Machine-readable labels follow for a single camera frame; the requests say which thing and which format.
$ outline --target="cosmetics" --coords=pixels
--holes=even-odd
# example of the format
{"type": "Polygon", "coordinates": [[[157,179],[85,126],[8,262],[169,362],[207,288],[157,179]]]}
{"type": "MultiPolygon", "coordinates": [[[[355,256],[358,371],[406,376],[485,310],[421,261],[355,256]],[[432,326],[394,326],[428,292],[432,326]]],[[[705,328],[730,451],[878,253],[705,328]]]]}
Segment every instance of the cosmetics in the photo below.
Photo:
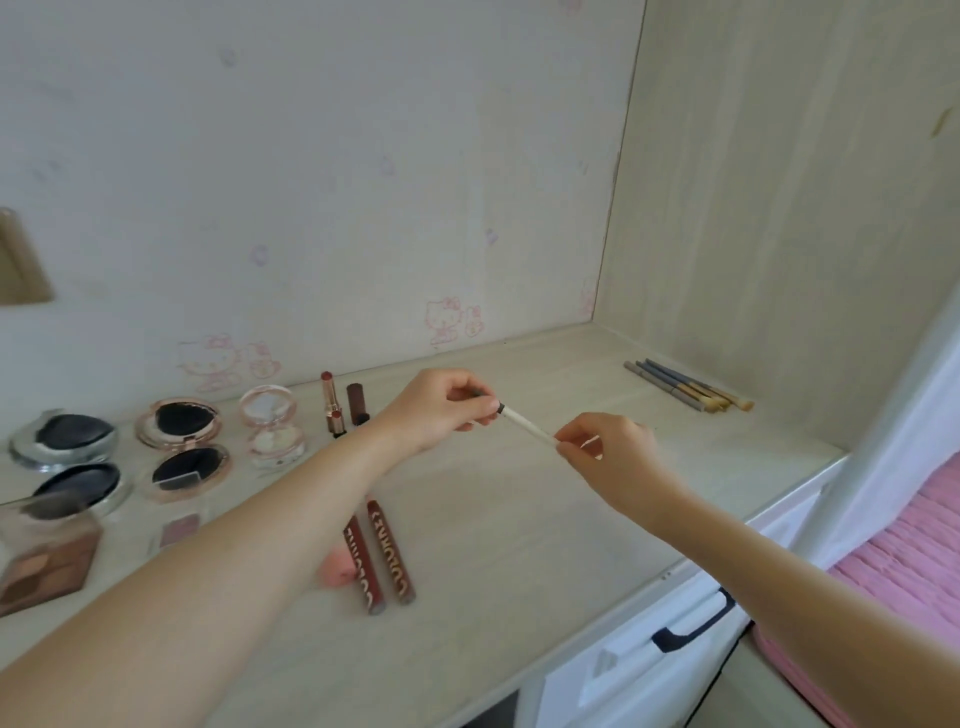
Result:
{"type": "Polygon", "coordinates": [[[360,418],[367,414],[367,403],[363,397],[363,384],[353,382],[347,385],[347,403],[350,405],[350,421],[353,426],[362,425],[360,418]]]}
{"type": "Polygon", "coordinates": [[[364,598],[367,600],[367,613],[378,615],[387,608],[387,602],[383,598],[383,590],[380,589],[376,571],[373,570],[370,550],[367,549],[367,543],[360,532],[360,521],[355,515],[350,518],[350,522],[344,529],[344,538],[347,539],[353,563],[356,564],[360,589],[363,590],[364,598]]]}
{"type": "Polygon", "coordinates": [[[109,460],[117,440],[116,428],[104,420],[50,409],[20,427],[8,448],[16,463],[41,473],[55,473],[71,465],[109,460]]]}
{"type": "Polygon", "coordinates": [[[669,374],[666,374],[665,372],[660,371],[656,367],[653,367],[643,361],[638,361],[636,365],[647,374],[651,376],[655,376],[657,379],[660,379],[661,381],[669,384],[673,389],[678,390],[679,392],[687,395],[688,397],[698,401],[700,404],[704,406],[705,412],[709,412],[710,414],[712,414],[720,409],[720,405],[717,403],[715,399],[711,397],[706,397],[705,395],[700,394],[696,390],[688,387],[683,382],[679,381],[678,379],[675,379],[674,377],[672,377],[669,374]]]}
{"type": "Polygon", "coordinates": [[[687,387],[693,390],[692,393],[689,393],[690,396],[695,397],[697,400],[703,402],[704,405],[708,404],[708,400],[710,400],[710,401],[713,401],[718,407],[720,407],[720,409],[724,411],[726,411],[730,407],[729,401],[723,399],[722,397],[717,396],[713,392],[710,392],[709,389],[707,389],[706,387],[702,387],[700,384],[698,384],[696,381],[691,379],[689,376],[682,375],[680,372],[674,372],[672,369],[667,369],[661,364],[658,364],[657,362],[655,362],[653,359],[647,359],[645,362],[643,362],[643,365],[647,367],[651,367],[653,370],[656,370],[658,376],[665,375],[663,378],[668,383],[677,382],[677,386],[685,384],[687,387]]]}
{"type": "Polygon", "coordinates": [[[0,505],[0,617],[82,589],[102,534],[72,490],[0,505]]]}
{"type": "Polygon", "coordinates": [[[144,495],[169,503],[196,497],[222,482],[230,470],[230,453],[210,442],[221,426],[220,412],[203,400],[154,402],[133,429],[143,444],[173,454],[142,478],[144,495]]]}
{"type": "Polygon", "coordinates": [[[403,557],[400,556],[400,548],[396,545],[394,532],[390,530],[390,524],[383,513],[383,508],[371,497],[367,497],[367,515],[370,516],[373,533],[376,534],[380,551],[387,562],[387,568],[390,569],[396,596],[400,600],[400,604],[409,604],[417,598],[414,583],[410,579],[410,572],[403,563],[403,557]]]}
{"type": "MultiPolygon", "coordinates": [[[[485,397],[485,396],[487,395],[487,393],[486,393],[486,392],[481,392],[479,389],[474,389],[474,390],[473,390],[473,395],[474,395],[475,397],[485,397]]],[[[551,447],[551,448],[553,448],[553,449],[556,449],[557,445],[560,444],[560,440],[558,440],[557,438],[555,438],[553,435],[550,435],[550,434],[544,432],[544,431],[541,430],[539,427],[537,427],[537,426],[534,425],[532,422],[530,422],[527,418],[523,417],[523,416],[522,416],[521,414],[519,414],[516,410],[511,409],[510,407],[508,407],[508,406],[507,406],[506,404],[504,404],[503,402],[500,403],[500,407],[499,407],[499,409],[496,410],[496,413],[497,413],[498,415],[503,415],[503,416],[506,417],[508,420],[510,420],[510,422],[514,423],[514,425],[517,425],[517,426],[519,426],[519,427],[522,427],[522,428],[525,429],[527,432],[529,432],[531,435],[533,435],[533,436],[536,437],[538,440],[540,440],[542,443],[544,443],[545,445],[547,445],[547,446],[549,446],[549,447],[551,447]]]]}
{"type": "Polygon", "coordinates": [[[357,565],[353,561],[347,542],[341,540],[330,550],[317,568],[317,582],[321,586],[337,589],[356,581],[357,565]]]}
{"type": "Polygon", "coordinates": [[[333,413],[340,411],[337,390],[333,386],[333,374],[324,372],[320,375],[320,382],[324,388],[324,402],[326,402],[326,428],[333,432],[333,413]]]}
{"type": "Polygon", "coordinates": [[[297,400],[286,387],[265,384],[240,398],[240,419],[254,432],[247,452],[257,468],[282,468],[305,451],[303,430],[293,424],[297,400]]]}
{"type": "Polygon", "coordinates": [[[333,414],[330,415],[330,431],[333,432],[333,437],[343,437],[347,434],[347,426],[344,425],[344,412],[341,409],[333,410],[333,414]]]}
{"type": "Polygon", "coordinates": [[[670,395],[671,397],[674,397],[674,398],[680,400],[680,401],[683,402],[684,404],[686,404],[686,405],[688,405],[688,406],[690,406],[690,407],[693,407],[694,409],[699,410],[699,411],[701,411],[701,412],[703,412],[705,409],[707,409],[707,406],[706,406],[706,405],[702,404],[702,403],[699,402],[698,400],[693,399],[692,397],[689,397],[689,396],[685,395],[685,394],[684,394],[683,392],[681,392],[680,390],[674,389],[671,385],[667,384],[667,383],[666,383],[665,381],[663,381],[662,379],[659,379],[659,378],[657,378],[656,376],[650,374],[650,373],[647,372],[645,369],[642,369],[640,366],[637,366],[637,364],[635,364],[634,362],[632,362],[632,361],[625,361],[625,362],[623,362],[623,366],[624,366],[625,369],[629,369],[629,370],[630,370],[631,372],[633,372],[635,375],[642,376],[644,379],[646,379],[647,381],[649,381],[649,382],[650,382],[651,384],[653,384],[655,387],[658,387],[659,389],[662,389],[662,390],[663,390],[664,392],[666,392],[668,395],[670,395]]]}
{"type": "Polygon", "coordinates": [[[112,513],[131,493],[131,480],[112,463],[75,465],[47,479],[34,496],[71,491],[97,518],[112,513]]]}
{"type": "Polygon", "coordinates": [[[681,374],[680,372],[675,372],[672,369],[668,369],[667,367],[664,367],[662,364],[658,364],[653,359],[647,359],[647,364],[650,364],[651,366],[656,367],[662,372],[666,372],[667,374],[673,376],[676,379],[679,379],[680,381],[686,381],[691,386],[696,385],[700,387],[701,390],[706,390],[709,394],[713,395],[714,397],[719,397],[722,400],[726,400],[730,402],[737,409],[742,410],[743,412],[749,412],[754,408],[754,403],[750,400],[744,400],[740,397],[729,395],[726,392],[724,392],[722,389],[717,389],[712,384],[705,384],[699,379],[694,379],[692,376],[686,376],[681,374]]]}

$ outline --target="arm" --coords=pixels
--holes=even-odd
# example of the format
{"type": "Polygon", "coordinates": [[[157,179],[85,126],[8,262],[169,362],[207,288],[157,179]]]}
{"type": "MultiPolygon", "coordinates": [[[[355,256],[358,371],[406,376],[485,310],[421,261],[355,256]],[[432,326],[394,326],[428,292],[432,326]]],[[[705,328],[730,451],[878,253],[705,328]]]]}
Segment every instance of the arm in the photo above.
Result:
{"type": "Polygon", "coordinates": [[[490,392],[470,372],[424,370],[367,425],[104,592],[0,673],[0,725],[200,724],[371,484],[491,421],[497,402],[475,388],[490,392]]]}
{"type": "Polygon", "coordinates": [[[956,725],[960,656],[690,492],[649,429],[584,414],[557,439],[607,503],[723,584],[857,725],[956,725]]]}

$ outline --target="wall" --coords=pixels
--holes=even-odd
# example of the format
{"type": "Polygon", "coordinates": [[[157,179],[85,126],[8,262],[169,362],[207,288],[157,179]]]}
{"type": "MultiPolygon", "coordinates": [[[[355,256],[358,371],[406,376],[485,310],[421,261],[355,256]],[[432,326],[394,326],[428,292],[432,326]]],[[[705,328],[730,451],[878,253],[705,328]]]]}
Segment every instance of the wall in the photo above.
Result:
{"type": "Polygon", "coordinates": [[[9,0],[0,434],[588,320],[642,0],[9,0]]]}
{"type": "Polygon", "coordinates": [[[960,4],[651,0],[595,320],[850,447],[960,277],[960,4]]]}

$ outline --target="drawer handle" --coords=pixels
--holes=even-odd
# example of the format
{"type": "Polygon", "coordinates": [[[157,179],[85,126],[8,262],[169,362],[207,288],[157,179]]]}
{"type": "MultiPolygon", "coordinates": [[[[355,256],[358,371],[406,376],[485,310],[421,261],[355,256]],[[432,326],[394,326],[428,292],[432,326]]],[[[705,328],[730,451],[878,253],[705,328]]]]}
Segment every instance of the drawer handle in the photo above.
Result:
{"type": "Polygon", "coordinates": [[[723,608],[713,615],[713,617],[705,621],[688,635],[675,635],[667,627],[663,627],[663,629],[657,630],[654,636],[650,638],[653,644],[660,648],[660,652],[676,652],[678,649],[683,649],[692,643],[736,606],[736,600],[730,596],[726,589],[721,589],[720,594],[727,598],[727,603],[724,604],[723,608]]]}

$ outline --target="lip gloss tube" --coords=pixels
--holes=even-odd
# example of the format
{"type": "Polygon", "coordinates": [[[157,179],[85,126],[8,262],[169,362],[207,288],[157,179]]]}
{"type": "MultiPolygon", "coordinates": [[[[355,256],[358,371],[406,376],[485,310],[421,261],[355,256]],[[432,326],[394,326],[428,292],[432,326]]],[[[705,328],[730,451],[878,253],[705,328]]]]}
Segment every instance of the lip gloss tube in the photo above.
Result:
{"type": "Polygon", "coordinates": [[[367,549],[367,543],[363,539],[363,533],[360,532],[360,521],[355,515],[350,518],[350,522],[344,529],[344,538],[347,539],[353,563],[357,565],[357,581],[360,582],[360,589],[363,590],[363,596],[367,599],[367,614],[378,615],[387,608],[387,602],[383,598],[383,590],[380,589],[376,571],[373,570],[373,561],[367,549]]]}
{"type": "Polygon", "coordinates": [[[380,543],[383,558],[390,568],[396,596],[400,600],[400,604],[409,604],[417,598],[417,591],[414,589],[410,572],[407,571],[407,567],[403,563],[403,557],[400,556],[400,548],[396,545],[394,532],[390,530],[390,524],[383,513],[383,508],[371,497],[367,498],[367,515],[370,516],[370,523],[376,533],[376,540],[380,543]]]}
{"type": "Polygon", "coordinates": [[[324,372],[320,375],[320,382],[324,388],[324,401],[326,402],[326,428],[333,432],[332,416],[335,411],[340,409],[340,403],[337,401],[337,390],[333,386],[333,374],[324,372]]]}

